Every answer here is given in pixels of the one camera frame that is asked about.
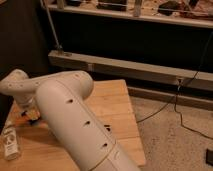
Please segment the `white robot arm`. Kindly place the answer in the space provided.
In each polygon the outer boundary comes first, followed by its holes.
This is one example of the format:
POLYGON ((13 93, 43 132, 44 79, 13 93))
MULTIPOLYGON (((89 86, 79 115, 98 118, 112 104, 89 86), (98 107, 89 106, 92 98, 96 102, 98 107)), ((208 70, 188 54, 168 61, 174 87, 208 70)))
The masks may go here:
POLYGON ((15 69, 0 80, 0 93, 22 109, 36 108, 80 171, 140 171, 85 100, 94 82, 85 71, 30 78, 15 69))

